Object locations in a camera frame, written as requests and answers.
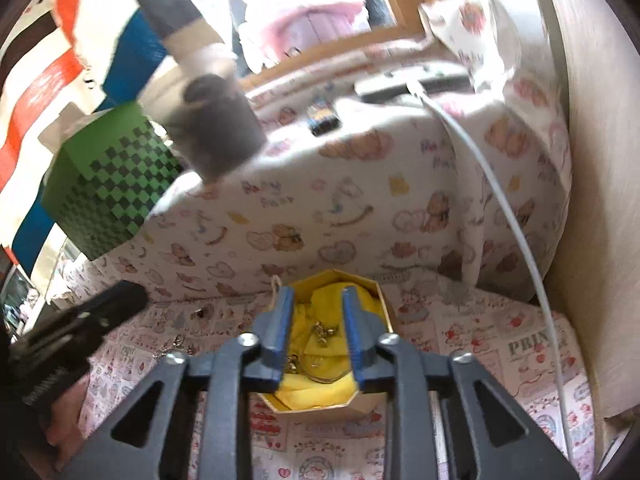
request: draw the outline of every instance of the metal screw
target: metal screw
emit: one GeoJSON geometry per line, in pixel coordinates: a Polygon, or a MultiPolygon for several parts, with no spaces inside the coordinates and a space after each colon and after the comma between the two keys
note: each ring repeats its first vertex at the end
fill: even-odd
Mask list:
{"type": "Polygon", "coordinates": [[[169,352],[166,355],[166,361],[171,365],[181,365],[187,360],[187,355],[182,352],[169,352]]]}
{"type": "Polygon", "coordinates": [[[386,333],[381,335],[378,338],[378,342],[381,345],[386,345],[386,346],[393,346],[395,344],[398,344],[398,341],[400,341],[400,336],[398,334],[386,333]]]}
{"type": "Polygon", "coordinates": [[[452,352],[450,355],[455,362],[463,365],[466,365],[474,360],[474,355],[471,352],[468,352],[466,350],[456,350],[455,352],[452,352]]]}
{"type": "Polygon", "coordinates": [[[258,336],[255,334],[252,334],[251,332],[245,332],[238,336],[238,342],[242,346],[254,346],[258,344],[258,341],[260,341],[258,339],[258,336]]]}

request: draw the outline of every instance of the green checkered box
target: green checkered box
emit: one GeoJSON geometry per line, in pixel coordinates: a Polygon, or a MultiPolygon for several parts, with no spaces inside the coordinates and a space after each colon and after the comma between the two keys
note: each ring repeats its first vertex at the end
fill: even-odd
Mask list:
{"type": "Polygon", "coordinates": [[[126,103],[62,144],[42,206],[95,260],[136,233],[181,171],[138,104],[126,103]]]}

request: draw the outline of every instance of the striped fabric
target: striped fabric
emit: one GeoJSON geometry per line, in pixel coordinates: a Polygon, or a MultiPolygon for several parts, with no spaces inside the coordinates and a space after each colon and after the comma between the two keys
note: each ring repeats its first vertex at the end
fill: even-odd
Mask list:
{"type": "Polygon", "coordinates": [[[44,292],[66,236],[40,205],[52,155],[38,135],[70,102],[135,99],[174,62],[135,0],[33,0],[0,56],[0,243],[44,292]]]}
{"type": "Polygon", "coordinates": [[[192,0],[137,0],[162,44],[178,63],[206,46],[222,43],[192,0]]]}

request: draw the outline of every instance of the printed fabric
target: printed fabric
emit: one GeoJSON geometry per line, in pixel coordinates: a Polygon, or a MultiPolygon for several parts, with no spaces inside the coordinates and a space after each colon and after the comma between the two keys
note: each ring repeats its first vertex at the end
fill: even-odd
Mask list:
{"type": "MultiPolygon", "coordinates": [[[[465,349],[505,386],[559,449],[564,437],[558,392],[542,312],[536,306],[483,292],[428,270],[380,274],[381,283],[405,339],[423,351],[448,354],[465,349]]],[[[271,293],[154,304],[108,336],[91,359],[91,378],[80,416],[89,435],[149,372],[152,355],[176,335],[184,345],[204,352],[246,332],[271,301],[271,293]],[[204,316],[194,312],[202,308],[204,316]]],[[[574,467],[582,480],[593,473],[593,403],[574,330],[562,315],[559,332],[564,390],[574,447],[574,467]]],[[[190,479],[196,478],[204,416],[200,399],[191,443],[190,479]]],[[[332,424],[296,424],[252,399],[250,420],[254,478],[382,480],[385,405],[361,420],[332,424]]],[[[444,437],[436,420],[440,478],[447,479],[444,437]]]]}
{"type": "MultiPolygon", "coordinates": [[[[458,33],[494,22],[480,19],[490,0],[477,1],[459,0],[464,12],[449,13],[458,33]],[[469,1],[480,9],[473,26],[469,1]]],[[[261,154],[209,187],[196,174],[179,177],[129,242],[69,269],[70,288],[84,299],[126,279],[167,301],[269,290],[274,274],[286,283],[333,267],[365,276],[419,267],[527,301],[527,267],[468,149],[415,102],[352,95],[368,73],[436,54],[413,41],[374,45],[252,92],[270,134],[261,154]],[[342,121],[322,137],[305,118],[318,96],[342,121]]],[[[436,98],[491,163],[544,274],[566,219],[568,134],[551,85],[529,73],[500,76],[476,93],[436,98]]]]}

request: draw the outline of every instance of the charging cable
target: charging cable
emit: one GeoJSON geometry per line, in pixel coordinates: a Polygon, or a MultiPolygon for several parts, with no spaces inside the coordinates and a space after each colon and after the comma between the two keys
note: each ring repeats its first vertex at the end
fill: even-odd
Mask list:
{"type": "Polygon", "coordinates": [[[507,200],[504,191],[500,187],[500,183],[498,182],[497,177],[495,176],[494,170],[491,169],[491,165],[489,165],[489,161],[486,160],[486,157],[478,148],[478,145],[471,138],[471,136],[466,132],[466,130],[460,126],[460,123],[457,122],[450,114],[444,111],[440,105],[431,99],[427,92],[425,92],[423,86],[418,81],[410,81],[407,83],[407,88],[412,95],[420,99],[420,102],[425,108],[428,108],[433,113],[435,113],[444,123],[449,133],[454,132],[462,142],[468,147],[471,153],[474,154],[478,164],[484,171],[486,175],[486,179],[489,181],[492,190],[494,191],[495,197],[498,199],[498,203],[504,212],[504,215],[511,227],[511,231],[516,238],[518,243],[518,247],[522,251],[525,262],[527,263],[527,267],[529,267],[529,273],[533,280],[533,285],[536,289],[536,294],[538,295],[538,301],[540,302],[540,307],[542,308],[542,313],[545,318],[546,330],[549,334],[549,340],[551,341],[551,351],[554,358],[554,368],[555,368],[555,378],[556,378],[556,387],[558,388],[558,399],[560,404],[560,417],[562,423],[562,432],[564,433],[564,444],[566,446],[566,454],[569,462],[572,462],[572,448],[571,448],[571,436],[569,434],[569,425],[567,423],[566,416],[566,397],[564,395],[564,387],[562,380],[562,363],[560,362],[560,347],[558,344],[558,334],[556,332],[556,326],[554,324],[554,318],[551,314],[551,308],[549,307],[549,300],[546,296],[545,287],[542,283],[542,277],[540,276],[540,272],[538,270],[538,266],[536,265],[536,260],[533,257],[533,253],[529,248],[529,244],[527,244],[527,240],[518,224],[518,220],[511,209],[511,205],[507,200]]]}

